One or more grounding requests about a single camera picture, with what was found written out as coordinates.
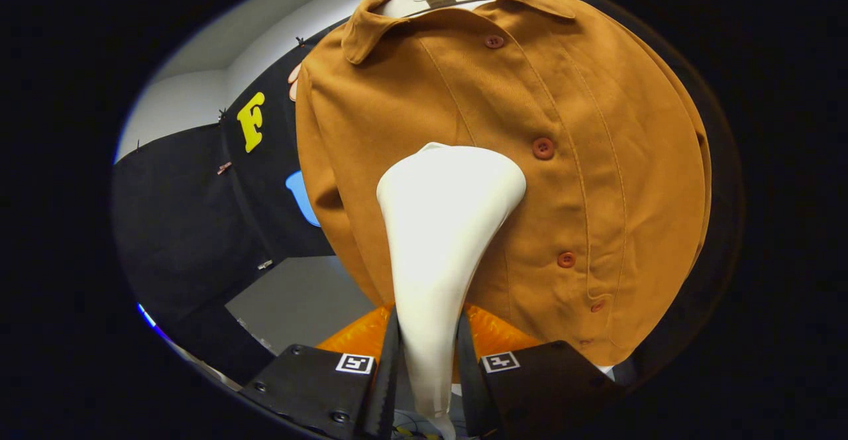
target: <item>orange cloth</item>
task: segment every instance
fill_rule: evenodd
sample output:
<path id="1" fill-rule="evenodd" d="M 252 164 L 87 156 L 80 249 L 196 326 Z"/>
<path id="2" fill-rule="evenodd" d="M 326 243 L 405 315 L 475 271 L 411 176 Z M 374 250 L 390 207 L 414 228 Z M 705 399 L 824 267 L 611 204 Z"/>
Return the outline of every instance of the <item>orange cloth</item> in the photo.
<path id="1" fill-rule="evenodd" d="M 517 163 L 527 191 L 466 301 L 594 364 L 623 361 L 706 236 L 710 154 L 684 86 L 580 0 L 413 18 L 372 12 L 385 1 L 362 0 L 297 79 L 303 182 L 344 267 L 376 306 L 393 303 L 382 174 L 428 142 L 494 150 Z"/>
<path id="2" fill-rule="evenodd" d="M 496 355 L 507 351 L 527 349 L 527 347 L 538 346 L 541 341 L 533 339 L 513 326 L 498 319 L 493 313 L 472 306 L 468 303 L 463 306 L 474 343 L 476 358 L 482 356 Z M 331 335 L 323 343 L 318 344 L 318 349 L 333 351 L 336 353 L 350 353 L 351 355 L 370 355 L 380 361 L 382 352 L 382 340 L 386 334 L 388 318 L 392 312 L 391 306 L 381 306 L 367 313 L 360 319 L 336 334 Z M 460 383 L 458 376 L 458 356 L 454 354 L 454 380 Z"/>

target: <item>shirt seam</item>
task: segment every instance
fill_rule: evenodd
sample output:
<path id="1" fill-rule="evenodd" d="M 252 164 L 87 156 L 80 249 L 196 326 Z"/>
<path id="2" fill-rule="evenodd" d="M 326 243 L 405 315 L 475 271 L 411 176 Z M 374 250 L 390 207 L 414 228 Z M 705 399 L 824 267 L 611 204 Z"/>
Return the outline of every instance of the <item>shirt seam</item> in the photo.
<path id="1" fill-rule="evenodd" d="M 606 132 L 606 136 L 609 139 L 609 143 L 610 143 L 609 147 L 612 149 L 612 157 L 613 157 L 613 160 L 615 161 L 615 171 L 618 174 L 618 183 L 619 183 L 619 186 L 621 187 L 621 216 L 623 216 L 623 223 L 622 223 L 622 225 L 623 225 L 623 235 L 621 236 L 621 262 L 620 262 L 619 268 L 618 268 L 618 279 L 617 279 L 617 281 L 615 281 L 615 294 L 612 296 L 611 307 L 609 307 L 610 308 L 609 314 L 607 314 L 607 318 L 606 318 L 606 338 L 613 346 L 619 347 L 619 349 L 624 349 L 625 347 L 619 346 L 609 336 L 610 335 L 609 334 L 609 331 L 610 331 L 609 325 L 610 325 L 611 320 L 612 320 L 612 313 L 614 312 L 615 301 L 618 298 L 618 291 L 620 291 L 620 289 L 621 289 L 621 275 L 624 272 L 624 255 L 625 255 L 625 252 L 626 252 L 625 249 L 626 249 L 626 246 L 627 246 L 627 199 L 626 199 L 626 195 L 624 194 L 624 178 L 623 178 L 623 176 L 621 176 L 621 165 L 618 163 L 618 155 L 617 155 L 617 153 L 615 153 L 615 144 L 612 142 L 612 134 L 610 134 L 610 130 L 609 130 L 610 128 L 606 123 L 606 117 L 604 117 L 604 112 L 602 110 L 600 110 L 600 106 L 598 105 L 598 101 L 597 101 L 596 97 L 594 97 L 594 94 L 592 93 L 592 90 L 590 89 L 590 87 L 588 87 L 588 83 L 586 82 L 586 78 L 584 77 L 584 75 L 582 75 L 582 72 L 580 71 L 580 69 L 576 65 L 576 62 L 572 59 L 572 57 L 570 56 L 570 54 L 568 53 L 568 51 L 566 50 L 565 47 L 563 47 L 563 51 L 564 51 L 564 53 L 566 53 L 566 57 L 568 58 L 570 65 L 572 65 L 572 67 L 574 68 L 574 71 L 580 77 L 582 84 L 584 84 L 584 87 L 586 89 L 586 93 L 588 93 L 588 96 L 590 96 L 590 98 L 592 99 L 592 103 L 594 104 L 594 108 L 596 109 L 597 114 L 600 117 L 600 120 L 604 124 L 604 131 Z M 588 298 L 590 298 L 590 299 L 600 299 L 600 298 L 603 298 L 606 295 L 601 295 L 601 296 L 598 296 L 597 298 L 592 298 L 590 293 L 588 292 L 588 279 L 587 279 L 586 296 L 588 296 Z"/>
<path id="2" fill-rule="evenodd" d="M 433 54 L 430 53 L 430 50 L 424 45 L 424 42 L 421 41 L 421 38 L 418 36 L 414 36 L 415 40 L 418 41 L 418 44 L 424 48 L 424 52 L 427 53 L 427 56 L 430 57 L 430 61 L 433 63 L 434 68 L 436 68 L 436 72 L 439 73 L 439 77 L 442 78 L 442 82 L 445 83 L 445 87 L 448 89 L 448 93 L 450 93 L 450 98 L 453 99 L 454 104 L 456 105 L 456 110 L 460 112 L 460 117 L 462 117 L 462 124 L 466 126 L 466 132 L 468 132 L 468 137 L 472 139 L 472 145 L 477 147 L 476 140 L 474 139 L 474 134 L 472 134 L 472 129 L 468 126 L 468 121 L 466 120 L 466 116 L 462 113 L 462 107 L 460 103 L 456 99 L 456 95 L 454 95 L 454 90 L 451 89 L 451 85 L 448 84 L 448 79 L 445 78 L 445 75 L 442 73 L 442 69 L 439 67 L 439 64 L 436 63 L 436 59 L 433 57 Z"/>

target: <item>shirt button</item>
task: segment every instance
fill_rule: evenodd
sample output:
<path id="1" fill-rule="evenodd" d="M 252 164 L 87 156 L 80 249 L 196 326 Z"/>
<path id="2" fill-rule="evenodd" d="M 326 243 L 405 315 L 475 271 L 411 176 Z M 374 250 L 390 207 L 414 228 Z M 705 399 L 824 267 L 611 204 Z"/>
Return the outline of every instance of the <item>shirt button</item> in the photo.
<path id="1" fill-rule="evenodd" d="M 504 39 L 501 36 L 496 34 L 492 34 L 491 36 L 486 36 L 486 47 L 488 48 L 499 48 L 504 45 Z"/>
<path id="2" fill-rule="evenodd" d="M 559 264 L 563 268 L 570 268 L 574 266 L 576 259 L 574 258 L 574 253 L 572 252 L 564 252 L 558 256 L 556 259 L 556 263 Z"/>
<path id="3" fill-rule="evenodd" d="M 554 156 L 554 142 L 550 138 L 536 138 L 533 141 L 533 155 L 539 160 L 550 160 Z"/>

